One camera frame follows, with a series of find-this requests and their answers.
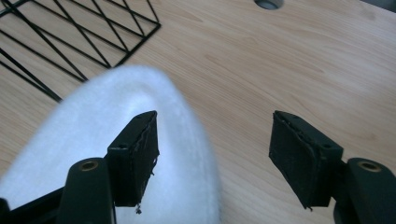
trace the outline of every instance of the white cloth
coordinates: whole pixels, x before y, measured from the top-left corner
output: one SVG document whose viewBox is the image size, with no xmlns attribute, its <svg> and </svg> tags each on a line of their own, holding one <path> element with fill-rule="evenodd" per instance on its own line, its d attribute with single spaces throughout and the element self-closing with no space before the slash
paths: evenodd
<svg viewBox="0 0 396 224">
<path fill-rule="evenodd" d="M 77 161 L 104 157 L 137 114 L 158 112 L 160 157 L 141 203 L 118 223 L 219 223 L 219 175 L 205 131 L 161 71 L 122 66 L 93 78 L 52 112 L 0 181 L 11 209 L 64 185 Z"/>
</svg>

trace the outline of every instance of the fluffy white towel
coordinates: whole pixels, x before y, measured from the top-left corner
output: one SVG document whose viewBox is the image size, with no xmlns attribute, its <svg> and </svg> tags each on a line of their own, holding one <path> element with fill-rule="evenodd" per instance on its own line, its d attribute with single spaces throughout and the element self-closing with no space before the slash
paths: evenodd
<svg viewBox="0 0 396 224">
<path fill-rule="evenodd" d="M 117 208 L 118 223 L 220 223 L 219 175 L 205 131 L 169 78 L 123 66 L 90 80 L 39 128 L 0 182 L 11 209 L 64 185 L 77 161 L 104 157 L 137 114 L 158 111 L 160 157 L 141 203 Z"/>
</svg>

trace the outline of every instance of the wooden surface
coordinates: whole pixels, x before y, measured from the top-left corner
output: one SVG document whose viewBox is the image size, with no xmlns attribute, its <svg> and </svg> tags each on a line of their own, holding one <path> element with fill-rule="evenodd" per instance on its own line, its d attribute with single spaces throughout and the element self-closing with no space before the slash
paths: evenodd
<svg viewBox="0 0 396 224">
<path fill-rule="evenodd" d="M 345 148 L 343 160 L 363 157 L 396 172 L 396 14 L 358 0 L 285 0 L 275 11 L 253 0 L 152 3 L 163 28 L 128 63 L 164 70 L 205 125 L 219 161 L 223 223 L 333 223 L 333 202 L 304 210 L 269 160 L 275 110 L 323 131 Z M 79 85 L 30 65 L 50 73 L 62 96 Z M 56 104 L 0 71 L 3 174 Z"/>
</svg>

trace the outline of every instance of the wood grain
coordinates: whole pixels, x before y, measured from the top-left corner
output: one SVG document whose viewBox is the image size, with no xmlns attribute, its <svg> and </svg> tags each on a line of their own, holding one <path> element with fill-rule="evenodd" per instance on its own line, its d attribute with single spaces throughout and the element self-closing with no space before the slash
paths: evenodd
<svg viewBox="0 0 396 224">
<path fill-rule="evenodd" d="M 254 1 L 152 3 L 163 28 L 128 63 L 164 70 L 205 125 L 223 223 L 333 223 L 333 202 L 304 210 L 269 160 L 274 110 L 323 131 L 345 148 L 345 161 L 396 171 L 396 14 L 358 0 L 285 0 L 275 11 Z M 79 85 L 32 68 L 49 73 L 62 95 Z M 56 104 L 0 69 L 2 174 Z"/>
</svg>

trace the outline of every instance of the metal wire grid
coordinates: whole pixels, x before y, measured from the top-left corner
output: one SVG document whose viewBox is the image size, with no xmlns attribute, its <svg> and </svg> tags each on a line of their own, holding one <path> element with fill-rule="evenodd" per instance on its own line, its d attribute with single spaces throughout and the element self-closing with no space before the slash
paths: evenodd
<svg viewBox="0 0 396 224">
<path fill-rule="evenodd" d="M 158 29 L 161 28 L 161 24 L 159 22 L 157 14 L 149 0 L 147 0 L 146 2 L 147 2 L 147 5 L 149 6 L 149 9 L 150 9 L 152 15 L 155 18 L 154 20 L 132 10 L 126 0 L 122 0 L 121 3 L 118 3 L 113 0 L 103 0 L 103 1 L 106 1 L 109 4 L 111 4 L 112 6 L 118 8 L 119 10 L 124 10 L 124 11 L 128 12 L 128 14 L 131 16 L 132 21 L 135 24 L 135 27 L 137 27 L 136 30 L 131 29 L 131 28 L 121 24 L 118 21 L 114 21 L 114 20 L 110 19 L 106 15 L 106 13 L 103 11 L 103 8 L 100 7 L 100 5 L 97 3 L 96 0 L 91 0 L 95 9 L 92 9 L 91 7 L 87 7 L 86 5 L 81 4 L 81 3 L 77 2 L 76 0 L 67 0 L 67 1 L 70 2 L 71 4 L 74 4 L 76 7 L 82 8 L 87 13 L 91 13 L 92 15 L 96 16 L 99 20 L 105 21 L 106 24 L 108 25 L 109 29 L 111 29 L 114 36 L 119 41 L 119 43 L 117 43 L 117 41 L 113 41 L 108 38 L 104 38 L 100 34 L 97 34 L 95 31 L 91 30 L 89 27 L 76 22 L 76 20 L 70 15 L 69 11 L 66 10 L 66 8 L 63 6 L 63 4 L 61 4 L 61 2 L 59 0 L 53 0 L 53 3 L 60 9 L 60 11 L 62 13 L 60 13 L 59 10 L 57 12 L 53 8 L 49 8 L 42 3 L 39 3 L 36 0 L 19 0 L 13 4 L 10 3 L 9 0 L 1 0 L 1 2 L 3 3 L 3 5 L 6 8 L 3 9 L 2 11 L 0 11 L 0 19 L 4 18 L 6 15 L 10 15 L 10 16 L 13 15 L 16 18 L 18 18 L 19 20 L 22 20 L 23 22 L 25 22 L 34 31 L 34 33 L 36 33 L 42 40 L 44 40 L 47 43 L 47 45 L 50 46 L 50 48 L 54 52 L 56 52 L 56 54 L 58 54 L 64 60 L 64 62 L 66 62 L 66 64 L 69 65 L 70 68 L 66 68 L 66 66 L 55 62 L 50 57 L 47 57 L 43 53 L 35 50 L 34 46 L 28 46 L 28 45 L 24 44 L 22 41 L 20 41 L 15 36 L 9 34 L 8 32 L 0 29 L 0 33 L 4 37 L 17 43 L 19 46 L 23 47 L 24 49 L 32 52 L 38 58 L 53 65 L 54 67 L 58 68 L 65 74 L 69 75 L 70 77 L 73 77 L 74 79 L 76 79 L 80 82 L 87 81 L 88 80 L 87 77 L 84 76 L 84 74 L 80 71 L 80 69 L 78 69 L 75 66 L 75 64 L 72 62 L 72 60 L 70 60 L 59 48 L 57 48 L 55 46 L 55 44 L 53 43 L 53 41 L 51 41 L 49 39 L 49 37 L 53 40 L 56 40 L 58 43 L 61 43 L 64 46 L 68 47 L 70 50 L 74 51 L 75 53 L 82 55 L 83 57 L 92 61 L 93 63 L 99 64 L 103 68 L 108 69 L 108 68 L 123 64 L 152 35 L 154 35 L 155 32 L 158 31 Z M 68 43 L 67 40 L 60 38 L 59 35 L 55 35 L 54 33 L 49 32 L 48 30 L 46 30 L 39 24 L 36 24 L 36 23 L 32 22 L 31 20 L 29 20 L 28 18 L 26 18 L 23 15 L 23 13 L 21 13 L 19 11 L 19 7 L 27 2 L 31 2 L 31 3 L 35 4 L 36 6 L 42 8 L 43 12 L 50 13 L 50 14 L 60 18 L 61 20 L 64 20 L 64 21 L 72 24 L 78 30 L 78 32 L 83 36 L 83 38 L 87 41 L 87 44 L 89 44 L 92 47 L 92 49 L 100 57 L 100 59 L 97 59 L 97 57 L 95 57 L 94 55 L 91 55 L 91 54 L 85 52 L 84 50 L 80 49 L 79 47 L 76 47 L 76 46 Z M 152 24 L 153 28 L 149 32 L 145 32 L 144 29 L 142 28 L 142 24 L 141 24 L 142 21 Z M 125 43 L 125 39 L 121 37 L 121 35 L 117 31 L 116 27 L 117 27 L 117 29 L 120 29 L 123 32 L 127 32 L 127 33 L 133 35 L 134 37 L 137 37 L 139 39 L 139 41 L 136 44 L 134 44 L 133 46 L 128 47 L 127 44 Z M 101 43 L 106 44 L 108 47 L 122 52 L 124 56 L 117 63 L 113 63 L 113 64 L 110 63 L 108 61 L 108 59 L 106 58 L 106 55 L 101 50 L 99 50 L 99 48 L 97 48 L 97 46 L 93 43 L 92 39 L 89 38 L 89 35 L 93 36 L 96 40 L 101 41 Z M 26 69 L 25 66 L 23 66 L 15 58 L 13 58 L 11 55 L 9 55 L 5 50 L 3 50 L 3 48 L 0 48 L 0 54 L 3 55 L 5 58 L 5 60 L 0 61 L 0 64 L 3 65 L 6 69 L 11 71 L 18 77 L 22 78 L 29 84 L 33 85 L 40 91 L 44 92 L 53 100 L 55 100 L 57 102 L 62 101 L 62 98 L 57 93 L 55 93 L 55 91 L 53 91 L 51 88 L 49 88 L 42 80 L 37 78 L 32 72 L 30 72 L 28 69 Z"/>
</svg>

